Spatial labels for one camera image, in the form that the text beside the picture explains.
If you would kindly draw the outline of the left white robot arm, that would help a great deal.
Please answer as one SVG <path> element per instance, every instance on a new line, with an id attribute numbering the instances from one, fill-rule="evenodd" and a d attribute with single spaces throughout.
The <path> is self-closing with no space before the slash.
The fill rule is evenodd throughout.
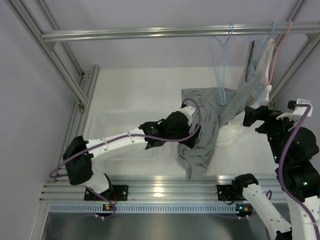
<path id="1" fill-rule="evenodd" d="M 111 137 L 86 140 L 75 137 L 63 155 L 66 175 L 72 186 L 85 185 L 102 200 L 113 194 L 110 178 L 99 163 L 127 152 L 144 151 L 162 147 L 167 142 L 178 142 L 192 148 L 195 145 L 200 125 L 190 132 L 193 112 L 178 110 L 167 118 L 147 121 L 126 133 Z"/>

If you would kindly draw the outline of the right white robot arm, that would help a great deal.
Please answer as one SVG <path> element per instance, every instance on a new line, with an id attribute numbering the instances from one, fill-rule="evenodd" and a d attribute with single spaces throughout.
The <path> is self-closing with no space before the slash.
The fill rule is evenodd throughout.
<path id="1" fill-rule="evenodd" d="M 273 160 L 278 165 L 276 178 L 287 202 L 287 221 L 263 192 L 253 174 L 236 176 L 232 192 L 247 200 L 262 220 L 270 240 L 318 240 L 320 238 L 320 174 L 311 163 L 320 148 L 314 133 L 302 124 L 312 111 L 309 103 L 290 101 L 292 112 L 282 113 L 267 106 L 245 107 L 243 126 L 256 121 L 256 132 L 265 134 Z"/>

